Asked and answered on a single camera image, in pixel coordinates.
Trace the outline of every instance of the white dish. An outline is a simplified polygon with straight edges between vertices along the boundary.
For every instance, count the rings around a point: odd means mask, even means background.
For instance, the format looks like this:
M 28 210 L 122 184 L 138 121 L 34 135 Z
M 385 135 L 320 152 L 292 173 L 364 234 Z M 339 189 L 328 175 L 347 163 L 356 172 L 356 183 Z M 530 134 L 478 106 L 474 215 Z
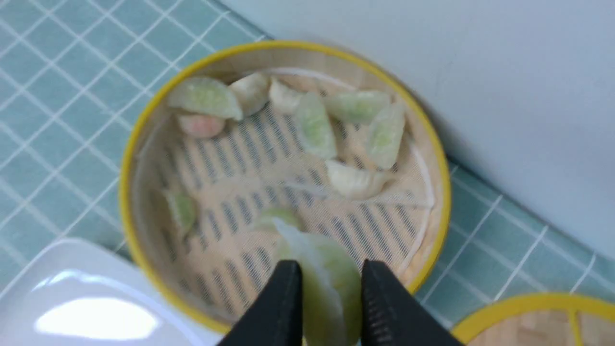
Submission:
M 215 345 L 135 267 L 76 239 L 44 249 L 0 294 L 2 345 Z

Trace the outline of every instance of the yellow steamer rim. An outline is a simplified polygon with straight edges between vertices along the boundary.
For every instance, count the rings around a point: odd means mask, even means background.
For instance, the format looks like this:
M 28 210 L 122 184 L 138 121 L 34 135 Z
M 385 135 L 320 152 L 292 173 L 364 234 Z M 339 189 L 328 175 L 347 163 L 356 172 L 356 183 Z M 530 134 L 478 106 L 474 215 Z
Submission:
M 470 346 L 552 345 L 550 337 L 565 339 L 562 345 L 601 346 L 615 345 L 613 328 L 613 304 L 585 296 L 531 294 L 483 308 L 452 333 Z M 515 343 L 517 337 L 523 343 Z
M 144 133 L 144 128 L 152 115 L 152 112 L 158 105 L 160 105 L 167 94 L 182 80 L 193 75 L 195 72 L 203 69 L 204 67 L 211 65 L 213 63 L 219 62 L 226 58 L 232 57 L 233 55 L 243 54 L 246 52 L 254 52 L 258 50 L 266 51 L 273 49 L 296 49 L 296 50 L 306 50 L 312 52 L 318 52 L 321 54 L 329 55 L 332 57 L 336 57 L 340 60 L 345 60 L 351 64 L 356 65 L 357 67 L 371 73 L 373 76 L 376 76 L 384 83 L 387 84 L 397 95 L 405 101 L 411 110 L 415 113 L 416 117 L 419 119 L 420 125 L 422 125 L 424 131 L 427 134 L 430 145 L 435 153 L 435 161 L 437 162 L 437 167 L 440 173 L 441 180 L 441 191 L 439 191 L 439 195 L 441 197 L 441 208 L 440 208 L 440 217 L 439 217 L 439 227 L 437 230 L 437 234 L 435 235 L 435 239 L 433 240 L 432 247 L 429 250 L 428 255 L 425 255 L 426 259 L 417 272 L 413 280 L 410 284 L 407 285 L 407 289 L 410 293 L 414 294 L 419 287 L 425 282 L 426 278 L 429 276 L 432 271 L 440 252 L 442 251 L 442 247 L 446 238 L 446 231 L 448 229 L 448 222 L 450 217 L 450 208 L 451 208 L 451 190 L 450 190 L 450 179 L 448 173 L 448 167 L 446 163 L 446 158 L 444 151 L 442 149 L 442 144 L 440 143 L 437 134 L 429 122 L 427 116 L 423 109 L 419 106 L 419 103 L 412 97 L 412 95 L 398 82 L 396 82 L 393 78 L 391 78 L 387 73 L 380 70 L 378 67 L 374 66 L 372 63 L 358 58 L 355 55 L 352 55 L 347 52 L 343 52 L 341 50 L 322 46 L 319 44 L 308 43 L 308 42 L 296 42 L 296 41 L 264 41 L 264 42 L 256 42 L 251 44 L 245 44 L 242 46 L 232 47 L 229 49 L 221 50 L 212 55 L 199 60 L 196 63 L 193 63 L 191 66 L 185 68 L 183 71 L 179 72 L 173 79 L 171 79 L 148 103 L 147 107 L 143 110 L 140 115 L 125 149 L 124 157 L 122 159 L 122 168 L 120 173 L 120 183 L 119 183 L 119 204 L 121 210 L 122 223 L 124 225 L 124 230 L 126 234 L 127 243 L 130 248 L 130 253 L 134 259 L 134 261 L 139 265 L 147 278 L 153 283 L 154 287 L 176 308 L 190 316 L 192 319 L 204 324 L 210 329 L 220 332 L 226 333 L 230 330 L 230 325 L 222 323 L 218 320 L 213 319 L 210 316 L 207 316 L 205 313 L 201 312 L 195 306 L 191 305 L 189 302 L 182 299 L 173 289 L 167 286 L 162 279 L 161 275 L 156 271 L 155 266 L 153 265 L 151 259 L 146 255 L 146 251 L 144 249 L 144 245 L 138 240 L 137 228 L 135 225 L 135 221 L 133 219 L 133 210 L 130 203 L 130 188 L 131 188 L 131 172 L 135 169 L 135 160 L 134 157 L 137 154 L 138 150 L 138 141 Z

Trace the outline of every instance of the grout line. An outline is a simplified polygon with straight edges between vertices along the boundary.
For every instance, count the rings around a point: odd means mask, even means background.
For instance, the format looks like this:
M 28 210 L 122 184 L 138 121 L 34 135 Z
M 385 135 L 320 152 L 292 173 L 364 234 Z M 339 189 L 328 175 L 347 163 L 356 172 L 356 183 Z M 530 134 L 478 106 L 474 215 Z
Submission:
M 615 284 L 600 276 L 598 273 L 589 272 L 589 276 L 598 281 L 604 288 L 615 294 Z
M 13 32 L 16 32 L 16 34 L 13 35 L 13 37 L 15 38 L 15 41 L 10 43 L 2 52 L 0 52 L 0 58 L 3 58 L 3 56 L 6 55 L 6 53 L 8 53 L 13 47 L 15 47 L 17 44 L 19 44 L 19 37 L 25 37 L 28 36 L 32 31 L 36 30 L 36 28 L 39 27 L 39 25 L 41 25 L 45 19 L 47 19 L 47 16 L 57 10 L 58 8 L 60 8 L 62 5 L 64 5 L 64 3 L 68 1 L 68 0 L 62 0 L 60 2 L 58 2 L 56 5 L 54 5 L 52 8 L 50 8 L 49 10 L 45 9 L 42 11 L 42 16 L 41 18 L 37 19 L 34 23 L 32 23 L 32 25 L 26 29 L 24 32 L 22 32 L 21 34 L 18 34 L 13 28 L 12 26 L 10 26 L 11 29 L 13 29 Z M 4 3 L 0 4 L 0 9 L 3 8 L 6 4 L 8 4 L 10 2 L 10 0 L 5 1 Z
M 543 238 L 542 243 L 547 246 L 549 249 L 553 250 L 556 254 L 562 256 L 565 260 L 567 260 L 570 264 L 574 265 L 578 269 L 585 270 L 586 266 L 575 259 L 571 254 L 564 251 L 559 246 L 555 245 L 555 243 L 551 242 L 551 240 Z
M 459 227 L 458 225 L 456 225 L 452 221 L 450 222 L 450 228 L 453 231 L 461 234 L 465 238 L 467 238 L 469 236 L 467 233 L 465 233 L 461 229 L 461 227 Z M 474 238 L 474 239 L 472 239 L 472 244 L 476 245 L 479 249 L 485 251 L 487 254 L 492 256 L 495 260 L 500 262 L 500 264 L 502 264 L 503 266 L 508 268 L 510 271 L 514 271 L 515 268 L 517 267 L 517 265 L 514 264 L 511 260 L 507 259 L 502 254 L 498 253 L 497 250 L 493 249 L 491 246 L 487 245 L 482 240 Z M 530 286 L 534 287 L 537 291 L 543 291 L 543 292 L 547 291 L 547 289 L 540 282 L 538 282 L 538 280 L 533 278 L 531 275 L 525 273 L 523 270 L 520 270 L 518 274 L 525 281 L 527 281 Z
M 40 5 L 38 3 L 38 0 L 29 0 L 29 2 L 32 3 L 33 5 L 37 6 L 37 7 L 42 7 L 42 5 Z M 95 26 L 97 26 L 98 24 L 100 24 L 102 21 L 104 21 L 106 18 L 110 19 L 111 15 L 109 13 L 114 11 L 115 9 L 117 9 L 124 2 L 126 2 L 126 0 L 118 1 L 109 10 L 103 10 L 103 9 L 100 9 L 98 7 L 97 9 L 100 12 L 102 12 L 103 15 L 97 20 L 97 24 L 96 25 L 92 25 L 91 26 L 92 29 Z M 58 17 L 56 17 L 55 14 L 52 14 L 52 13 L 49 14 L 49 19 L 53 20 L 57 25 L 62 27 L 68 34 L 73 36 L 73 38 L 77 41 L 77 43 L 81 43 L 82 45 L 86 46 L 90 51 L 92 51 L 94 53 L 94 55 L 96 55 L 98 58 L 103 60 L 106 63 L 107 70 L 113 69 L 113 70 L 117 71 L 119 74 L 121 74 L 123 77 L 126 77 L 135 87 L 141 88 L 141 89 L 143 88 L 143 86 L 138 81 L 136 81 L 131 75 L 126 73 L 123 69 L 119 68 L 115 64 L 117 58 L 113 58 L 112 60 L 110 60 L 109 58 L 105 57 L 96 47 L 94 47 L 91 43 L 89 43 L 87 40 L 84 39 L 84 37 L 87 34 L 89 34 L 89 31 L 87 33 L 84 32 L 84 33 L 81 33 L 81 34 L 77 34 L 77 33 L 75 33 L 73 31 L 73 29 L 71 29 L 68 25 L 66 25 L 65 22 L 60 20 Z M 73 84 L 73 86 L 76 86 L 78 89 L 83 88 L 77 81 L 74 80 L 74 78 L 70 74 L 68 74 L 66 71 L 64 71 L 64 69 L 60 68 L 59 66 L 57 66 L 55 64 L 53 64 L 53 65 L 54 65 L 54 68 L 56 68 L 58 70 L 58 72 L 60 72 L 71 84 Z M 96 95 L 91 94 L 87 90 L 85 91 L 85 94 L 88 95 L 97 104 L 104 105 L 104 102 L 102 102 Z
M 201 37 L 204 37 L 212 28 L 213 26 L 217 23 L 217 20 L 215 20 L 212 25 L 207 28 L 202 34 Z M 154 78 L 154 80 L 152 82 L 150 82 L 150 84 L 146 87 L 146 89 L 144 89 L 143 91 L 141 91 L 140 93 L 138 93 L 128 104 L 126 104 L 126 106 L 124 106 L 123 109 L 121 109 L 120 111 L 118 111 L 119 114 L 122 114 L 126 109 L 130 108 L 138 99 L 140 99 L 143 95 L 148 95 L 148 96 L 153 96 L 153 94 L 151 93 L 151 88 L 158 83 L 158 81 L 164 77 L 165 74 L 167 74 L 167 72 L 169 70 L 171 70 L 172 68 L 174 68 L 176 71 L 180 71 L 180 69 L 175 65 L 177 64 L 181 59 L 183 59 L 189 52 L 190 50 L 196 46 L 199 43 L 198 40 L 195 40 L 194 42 L 192 42 L 192 44 L 190 44 L 190 46 L 188 46 L 186 48 L 186 50 L 184 50 L 184 52 L 182 54 L 180 54 L 174 61 L 173 61 L 173 65 L 169 65 L 167 66 L 159 75 L 158 77 Z
M 451 174 L 451 180 L 454 181 L 457 185 L 459 185 L 459 187 L 461 187 L 465 191 L 469 192 L 472 196 L 477 198 L 483 204 L 485 204 L 487 206 L 491 205 L 492 202 L 490 200 L 488 200 L 485 197 L 483 197 L 481 194 L 478 193 L 478 191 L 476 191 L 473 188 L 471 188 L 470 186 L 468 186 L 468 184 L 466 184 L 463 181 L 457 179 L 456 177 L 453 177 L 452 174 Z M 510 215 L 507 211 L 502 210 L 500 208 L 496 208 L 496 212 L 498 214 L 502 215 L 508 221 L 511 221 L 514 225 L 519 226 L 519 228 L 521 228 L 522 230 L 526 231 L 529 235 L 533 236 L 534 238 L 538 236 L 539 233 L 537 233 L 536 231 L 531 229 L 529 226 L 527 226 L 521 220 L 518 220 L 516 217 Z
M 500 297 L 502 297 L 502 294 L 504 293 L 504 291 L 506 291 L 506 289 L 508 288 L 508 286 L 510 285 L 512 280 L 515 278 L 515 275 L 517 275 L 517 273 L 521 270 L 521 268 L 525 264 L 525 261 L 527 261 L 527 259 L 530 257 L 530 255 L 532 254 L 532 252 L 536 248 L 536 246 L 538 246 L 540 241 L 543 239 L 544 235 L 547 233 L 548 229 L 549 229 L 549 226 L 545 226 L 545 227 L 542 228 L 542 231 L 540 232 L 540 235 L 538 236 L 538 238 L 536 238 L 536 240 L 534 240 L 534 243 L 530 246 L 530 248 L 527 250 L 525 255 L 523 255 L 523 258 L 521 258 L 521 261 L 519 262 L 519 264 L 517 265 L 515 270 L 512 271 L 512 273 L 508 277 L 508 280 L 506 280 L 506 283 L 502 286 L 502 288 L 500 289 L 498 294 L 496 294 L 496 297 L 494 298 L 494 300 L 499 300 Z
M 240 29 L 241 31 L 243 31 L 246 35 L 248 35 L 250 38 L 252 38 L 253 41 L 256 40 L 257 36 L 254 35 L 253 33 L 251 33 L 248 29 L 246 29 L 243 25 L 241 25 L 237 20 L 235 20 L 235 18 L 230 17 L 229 14 L 231 14 L 230 10 L 227 10 L 226 12 L 224 12 L 223 16 L 226 20 L 229 21 L 229 23 L 233 24 L 236 28 Z
M 574 284 L 574 286 L 572 287 L 572 289 L 570 289 L 570 293 L 575 293 L 576 290 L 579 288 L 579 286 L 581 285 L 581 283 L 583 282 L 583 280 L 585 280 L 585 277 L 589 274 L 589 272 L 592 271 L 593 268 L 593 264 L 596 262 L 596 253 L 594 252 L 592 254 L 592 260 L 589 261 L 589 265 L 587 266 L 587 268 L 585 269 L 585 271 L 583 272 L 583 275 L 581 275 L 581 277 L 577 280 L 577 282 Z
M 7 80 L 8 82 L 11 82 L 12 84 L 14 84 L 14 85 L 19 87 L 19 83 L 17 83 L 14 79 L 12 79 L 2 68 L 0 68 L 0 75 L 5 80 Z M 22 144 L 7 159 L 5 159 L 2 164 L 0 164 L 0 170 L 2 168 L 4 168 L 13 158 L 15 158 L 17 155 L 19 155 L 22 151 L 27 150 L 27 148 L 31 144 L 31 142 L 36 140 L 38 138 L 38 136 L 45 129 L 47 129 L 49 126 L 51 126 L 51 124 L 53 122 L 55 122 L 60 127 L 62 127 L 64 130 L 66 130 L 69 134 L 71 134 L 73 136 L 73 138 L 77 142 L 80 142 L 81 143 L 81 148 L 87 148 L 94 156 L 96 156 L 98 159 L 100 159 L 100 161 L 103 164 L 105 164 L 106 166 L 108 166 L 111 170 L 118 171 L 117 166 L 109 158 L 107 158 L 103 153 L 98 151 L 96 148 L 94 148 L 91 145 L 89 145 L 89 143 L 91 141 L 93 141 L 94 138 L 90 138 L 89 140 L 84 140 L 72 128 L 68 127 L 68 125 L 66 125 L 66 123 L 64 123 L 62 120 L 58 119 L 58 117 L 61 114 L 62 110 L 58 111 L 57 113 L 53 113 L 45 105 L 43 105 L 36 97 L 34 97 L 32 94 L 30 94 L 30 92 L 28 92 L 26 90 L 23 90 L 22 94 L 32 104 L 34 104 L 37 107 L 39 107 L 39 109 L 41 109 L 41 111 L 43 111 L 43 113 L 45 113 L 49 117 L 49 119 L 47 120 L 47 122 L 40 129 L 38 129 L 33 135 L 31 135 L 30 138 L 28 138 L 27 140 L 20 140 L 20 143 L 22 143 Z
M 448 318 L 442 316 L 442 314 L 439 313 L 437 309 L 432 307 L 431 305 L 423 304 L 423 307 L 425 308 L 425 310 L 427 310 L 428 314 L 433 316 L 436 320 L 439 320 L 439 322 L 443 324 L 444 328 L 449 329 L 454 325 L 453 322 L 451 322 Z
M 13 245 L 9 244 L 6 240 L 0 238 L 0 249 L 4 250 L 9 257 L 14 260 L 20 267 L 25 267 L 28 261 Z
M 2 129 L 4 132 L 6 132 L 7 135 L 10 136 L 13 141 L 15 141 L 17 143 L 23 142 L 23 140 L 21 138 L 19 138 L 19 136 L 11 133 L 11 131 L 7 131 L 6 126 L 4 124 L 2 124 L 2 123 L 0 123 L 0 129 Z M 36 189 L 34 189 L 34 191 L 32 191 L 30 193 L 30 195 L 28 195 L 26 198 L 23 198 L 23 200 L 19 202 L 19 205 L 17 206 L 17 208 L 15 210 L 13 210 L 2 222 L 0 222 L 0 228 L 2 228 L 4 225 L 6 225 L 22 209 L 26 208 L 26 210 L 27 210 L 28 206 L 30 206 L 30 203 L 32 202 L 34 197 L 36 197 L 36 195 L 38 195 L 38 193 L 40 193 L 47 186 L 47 184 L 51 180 L 53 180 L 54 178 L 56 178 L 60 183 L 62 183 L 69 191 L 73 192 L 77 197 L 79 197 L 86 205 L 89 205 L 91 203 L 91 200 L 90 200 L 89 196 L 87 196 L 86 193 L 81 191 L 80 188 L 75 186 L 73 184 L 73 182 L 71 182 L 70 180 L 66 179 L 60 173 L 60 171 L 65 166 L 67 166 L 73 160 L 73 158 L 75 156 L 77 156 L 83 149 L 84 148 L 80 148 L 78 151 L 75 151 L 64 162 L 62 162 L 61 165 L 59 165 L 57 168 L 54 168 L 49 163 L 47 163 L 47 161 L 45 161 L 45 159 L 36 150 L 32 149 L 31 147 L 26 146 L 25 147 L 25 151 L 27 153 L 29 153 L 30 156 L 35 161 L 37 161 L 45 170 L 47 170 L 49 172 L 49 175 L 47 177 L 45 177 L 45 179 L 43 179 L 41 184 Z M 97 212 L 97 214 L 99 214 L 101 217 L 103 217 L 104 219 L 106 219 L 107 221 L 112 223 L 113 225 L 117 225 L 116 221 L 108 213 L 106 213 L 106 211 L 104 213 L 101 213 L 101 211 L 104 211 L 104 209 L 102 209 L 102 208 L 99 208 L 99 209 L 101 209 L 101 210 L 98 210 L 98 209 L 95 210 Z M 56 233 L 56 234 L 57 233 L 61 233 L 61 231 L 57 227 L 55 227 L 54 230 L 55 230 L 54 233 Z
M 171 61 L 164 54 L 162 54 L 160 51 L 158 51 L 156 48 L 154 48 L 152 45 L 150 45 L 150 43 L 148 41 L 145 41 L 145 36 L 147 36 L 150 32 L 152 32 L 152 30 L 155 29 L 155 27 L 157 27 L 158 24 L 160 24 L 160 22 L 162 22 L 165 19 L 164 13 L 169 13 L 172 10 L 174 10 L 177 7 L 177 5 L 179 5 L 179 3 L 182 2 L 182 0 L 177 0 L 174 3 L 174 5 L 170 6 L 166 11 L 162 11 L 163 15 L 161 15 L 158 19 L 156 19 L 154 21 L 154 23 L 152 23 L 149 26 L 149 28 L 147 30 L 145 30 L 145 32 L 143 32 L 142 34 L 136 34 L 131 29 L 128 29 L 127 26 L 125 26 L 122 22 L 120 22 L 120 20 L 118 20 L 116 17 L 113 16 L 113 14 L 112 14 L 113 11 L 111 9 L 110 10 L 105 10 L 104 8 L 100 7 L 100 5 L 98 5 L 93 0 L 87 0 L 87 2 L 90 5 L 96 7 L 99 11 L 103 12 L 105 14 L 105 16 L 107 17 L 107 19 L 109 19 L 115 25 L 117 25 L 117 27 L 120 28 L 124 33 L 126 33 L 129 36 L 131 36 L 132 39 L 134 39 L 136 43 L 140 43 L 140 44 L 144 45 L 147 49 L 149 49 L 152 53 L 154 53 L 154 55 L 159 57 L 162 61 L 164 61 L 167 64 L 171 64 Z
M 207 33 L 209 33 L 209 31 L 220 21 L 222 20 L 222 18 L 224 18 L 224 16 L 229 12 L 218 12 L 218 16 L 217 18 L 212 22 L 212 24 L 205 29 L 205 32 L 202 33 L 201 35 L 197 36 L 195 33 L 193 33 L 190 29 L 188 29 L 187 27 L 185 27 L 183 24 L 181 24 L 178 20 L 176 20 L 173 16 L 170 15 L 170 11 L 164 12 L 160 7 L 158 7 L 158 5 L 152 3 L 150 0 L 144 0 L 150 7 L 152 7 L 155 11 L 159 12 L 160 14 L 162 14 L 162 16 L 164 18 L 166 18 L 168 21 L 170 21 L 171 23 L 175 24 L 179 29 L 181 29 L 182 31 L 184 31 L 186 34 L 188 34 L 188 36 L 192 37 L 192 39 L 195 40 L 199 40 L 199 43 L 204 46 L 205 48 L 207 48 L 208 50 L 210 50 L 211 52 L 215 52 L 216 49 L 213 48 L 209 43 L 203 41 L 205 39 L 205 35 Z
M 4 193 L 13 201 L 17 203 L 17 207 L 11 211 L 7 217 L 5 217 L 0 223 L 0 229 L 4 228 L 15 215 L 19 214 L 22 210 L 25 210 L 29 214 L 31 214 L 41 225 L 46 226 L 47 230 L 53 233 L 54 235 L 58 235 L 60 229 L 41 211 L 38 210 L 36 206 L 27 203 L 24 198 L 22 198 L 19 193 L 17 193 L 13 188 L 8 184 L 5 180 L 0 180 L 0 188 L 4 191 Z
M 111 189 L 117 185 L 118 181 L 119 177 L 113 179 L 111 184 L 109 184 L 100 194 L 98 194 L 98 196 L 81 212 L 81 214 L 79 214 L 79 216 L 77 216 L 77 218 L 60 233 L 60 238 L 64 238 L 73 229 L 73 227 L 79 223 L 79 221 L 81 221 L 92 209 L 97 207 L 98 202 L 107 194 L 107 192 L 111 191 Z M 117 228 L 115 224 L 113 226 L 116 230 L 123 233 L 121 228 Z
M 119 245 L 113 250 L 113 252 L 119 251 L 126 244 L 126 237 L 119 243 Z
M 436 263 L 438 268 L 443 269 L 444 265 L 440 263 Z M 490 304 L 493 302 L 491 298 L 489 298 L 483 291 L 481 291 L 478 287 L 474 286 L 470 281 L 465 279 L 461 274 L 457 273 L 453 269 L 449 270 L 449 276 L 455 281 L 457 281 L 461 286 L 465 287 L 468 291 L 473 293 L 478 299 L 482 300 L 485 304 Z
M 498 203 L 500 202 L 500 200 L 502 200 L 502 195 L 499 195 L 498 198 L 496 198 L 496 200 L 493 202 L 493 204 L 491 205 L 491 207 L 489 208 L 489 210 L 487 211 L 487 213 L 485 213 L 485 215 L 480 219 L 480 221 L 478 222 L 478 224 L 476 225 L 476 227 L 472 230 L 472 233 L 470 234 L 470 236 L 466 239 L 466 241 L 463 243 L 463 245 L 461 245 L 461 247 L 459 248 L 459 251 L 455 254 L 455 256 L 453 257 L 453 259 L 451 260 L 451 262 L 446 266 L 446 268 L 444 269 L 444 271 L 442 271 L 442 274 L 440 274 L 440 277 L 438 277 L 438 279 L 435 281 L 434 285 L 429 289 L 429 291 L 427 292 L 427 294 L 425 294 L 425 296 L 423 297 L 423 299 L 421 300 L 421 302 L 427 302 L 427 299 L 432 295 L 432 293 L 434 292 L 435 288 L 438 286 L 438 284 L 442 281 L 442 279 L 444 278 L 444 276 L 451 270 L 451 267 L 453 266 L 453 264 L 455 263 L 455 261 L 457 261 L 457 259 L 459 258 L 459 256 L 461 255 L 461 253 L 463 252 L 463 250 L 467 247 L 467 245 L 472 241 L 472 238 L 474 238 L 474 235 L 476 235 L 476 233 L 478 232 L 478 230 L 480 229 L 480 227 L 483 225 L 483 223 L 485 222 L 485 220 L 487 219 L 487 217 L 489 217 L 489 215 L 491 215 L 491 213 L 493 212 L 493 210 L 496 208 L 496 206 L 498 205 Z
M 124 0 L 119 1 L 116 6 L 118 6 L 119 4 L 121 4 Z M 98 25 L 100 22 L 102 21 L 102 18 L 99 18 L 99 20 L 95 21 L 88 29 L 86 29 L 82 35 L 85 35 L 87 33 L 89 33 L 96 25 Z M 55 57 L 53 60 L 49 60 L 47 57 L 45 57 L 40 51 L 38 51 L 37 49 L 35 49 L 31 44 L 29 44 L 27 41 L 24 40 L 23 37 L 20 37 L 15 31 L 13 31 L 13 34 L 16 35 L 17 39 L 20 40 L 21 42 L 24 43 L 24 45 L 27 45 L 29 49 L 31 49 L 35 54 L 37 54 L 38 56 L 40 56 L 40 58 L 43 59 L 43 61 L 45 61 L 47 63 L 47 66 L 45 68 L 43 68 L 39 73 L 38 76 L 42 75 L 45 71 L 47 71 L 49 68 L 52 67 L 52 65 L 55 64 L 56 60 L 61 59 L 67 52 L 68 50 L 71 49 L 71 47 L 73 47 L 77 41 L 73 41 L 66 49 L 64 49 L 62 52 L 60 52 L 60 54 Z M 93 85 L 95 82 L 97 82 L 103 75 L 104 73 L 106 73 L 106 71 L 108 70 L 109 66 L 106 66 L 101 72 L 99 72 L 98 75 L 96 75 L 94 77 L 94 79 L 88 83 L 88 85 L 86 85 L 85 87 L 83 87 L 71 100 L 68 101 L 68 103 L 64 106 L 62 106 L 57 112 L 53 112 L 50 109 L 48 109 L 44 104 L 42 104 L 36 97 L 34 97 L 33 95 L 30 94 L 30 92 L 27 90 L 27 88 L 32 85 L 36 79 L 38 78 L 38 76 L 32 77 L 26 84 L 24 85 L 20 85 L 18 82 L 14 81 L 12 79 L 12 77 L 10 77 L 6 72 L 0 70 L 3 75 L 4 78 L 9 80 L 9 82 L 12 82 L 12 84 L 18 89 L 17 93 L 15 94 L 15 98 L 17 98 L 19 95 L 24 95 L 28 100 L 30 100 L 30 102 L 32 102 L 33 104 L 35 104 L 36 106 L 38 106 L 43 113 L 45 113 L 47 116 L 50 117 L 50 119 L 43 124 L 43 126 L 38 129 L 33 135 L 30 136 L 30 138 L 28 138 L 28 140 L 26 141 L 25 145 L 17 148 L 17 150 L 15 152 L 13 152 L 4 162 L 2 165 L 0 165 L 0 169 L 2 167 L 4 167 L 4 165 L 6 163 L 8 163 L 13 157 L 17 156 L 27 145 L 30 144 L 30 142 L 32 142 L 35 138 L 37 138 L 37 136 L 42 133 L 47 127 L 49 127 L 53 122 L 56 122 L 57 124 L 61 125 L 65 130 L 67 130 L 67 132 L 69 132 L 69 134 L 71 134 L 78 142 L 83 142 L 83 139 L 81 138 L 80 135 L 78 135 L 77 137 L 75 136 L 76 132 L 74 130 L 72 130 L 70 127 L 68 127 L 68 125 L 66 125 L 66 123 L 62 122 L 58 122 L 57 120 L 59 119 L 60 115 L 66 110 L 68 109 L 74 102 L 76 102 L 80 96 L 85 92 L 85 90 L 90 87 L 91 85 Z M 8 103 L 5 103 L 3 106 L 0 107 L 0 110 L 4 109 L 6 106 L 8 106 Z M 98 150 L 95 150 L 94 148 L 90 148 L 90 150 L 92 151 L 92 153 L 96 156 L 99 156 L 99 158 L 103 161 L 103 163 L 108 164 L 110 160 L 105 159 L 105 156 L 102 155 L 102 153 L 100 153 Z
M 476 191 L 473 188 L 471 188 L 468 184 L 464 183 L 461 179 L 453 176 L 453 173 L 451 173 L 450 177 L 451 177 L 451 180 L 454 183 L 459 185 L 459 187 L 463 188 L 465 191 L 469 192 L 472 196 L 476 197 L 483 204 L 486 204 L 487 206 L 490 206 L 491 203 L 493 203 L 493 201 L 490 201 L 488 198 L 486 198 L 483 195 L 481 195 L 478 191 Z
M 481 201 L 482 203 L 485 203 L 485 204 L 488 205 L 488 203 L 489 203 L 488 200 L 485 199 L 484 197 L 480 196 L 478 194 L 478 192 L 474 191 L 474 189 L 472 189 L 471 187 L 467 186 L 465 183 L 460 182 L 458 179 L 454 179 L 454 181 L 461 188 L 465 189 L 466 191 L 471 193 L 473 196 L 475 196 L 479 201 Z M 509 214 L 507 211 L 502 210 L 500 208 L 496 208 L 495 212 L 497 212 L 499 215 L 502 215 L 505 219 L 507 219 L 508 221 L 512 222 L 514 225 L 516 225 L 519 228 L 521 228 L 521 230 L 525 231 L 527 234 L 529 234 L 529 235 L 531 235 L 531 236 L 533 236 L 535 238 L 538 238 L 540 236 L 540 233 L 536 233 L 536 231 L 531 229 L 529 226 L 527 226 L 521 220 L 518 220 L 516 217 L 514 217 L 511 214 Z M 564 249 L 562 249 L 557 244 L 551 242 L 547 238 L 543 238 L 542 239 L 542 243 L 546 247 L 548 247 L 550 250 L 554 251 L 556 254 L 559 254 L 560 256 L 562 256 L 565 260 L 570 262 L 575 267 L 577 267 L 577 268 L 579 268 L 581 270 L 585 270 L 586 269 L 585 265 L 580 263 L 578 260 L 576 260 L 574 257 L 572 257 L 569 253 L 567 253 Z M 524 279 L 526 279 L 526 281 L 528 281 L 532 286 L 534 286 L 534 288 L 538 288 L 538 289 L 540 289 L 540 291 L 548 291 L 548 289 L 546 289 L 544 287 L 544 285 L 540 284 L 536 279 L 534 279 L 529 274 L 521 271 L 520 272 L 520 276 L 523 277 Z M 603 278 L 601 275 L 599 275 L 597 273 L 594 273 L 594 272 L 589 272 L 589 276 L 591 278 L 594 278 L 597 281 L 599 281 L 606 289 L 609 289 L 611 292 L 615 293 L 615 284 L 614 283 L 611 283 L 607 279 Z
M 456 164 L 455 167 L 453 167 L 453 169 L 451 169 L 451 172 L 448 174 L 448 176 L 451 178 L 453 178 L 453 174 L 455 174 L 455 172 L 457 172 L 457 170 L 459 169 L 459 165 Z

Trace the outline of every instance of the bamboo steamer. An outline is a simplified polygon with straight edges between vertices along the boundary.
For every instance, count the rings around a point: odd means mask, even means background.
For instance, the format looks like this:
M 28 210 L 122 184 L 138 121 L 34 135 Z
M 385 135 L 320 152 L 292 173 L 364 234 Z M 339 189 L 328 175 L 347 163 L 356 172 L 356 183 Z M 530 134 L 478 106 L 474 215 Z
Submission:
M 291 183 L 324 185 L 324 163 L 303 153 L 292 115 L 266 106 L 229 123 L 213 140 L 183 135 L 165 98 L 180 81 L 207 75 L 226 83 L 263 71 L 321 95 L 377 89 L 406 106 L 408 132 L 398 179 L 369 203 L 312 195 Z M 341 159 L 372 167 L 364 130 L 337 124 Z M 191 234 L 173 232 L 164 188 L 181 187 L 199 203 Z M 431 271 L 446 235 L 450 183 L 445 156 L 421 107 L 372 64 L 304 42 L 269 41 L 227 49 L 193 64 L 150 101 L 135 126 L 121 172 L 122 220 L 131 253 L 172 304 L 225 332 L 254 301 L 275 266 L 272 239 L 247 232 L 263 209 L 293 209 L 308 232 L 340 242 L 360 265 L 385 261 L 410 292 Z
M 468 317 L 453 334 L 470 346 L 612 346 L 615 305 L 565 294 L 516 297 Z

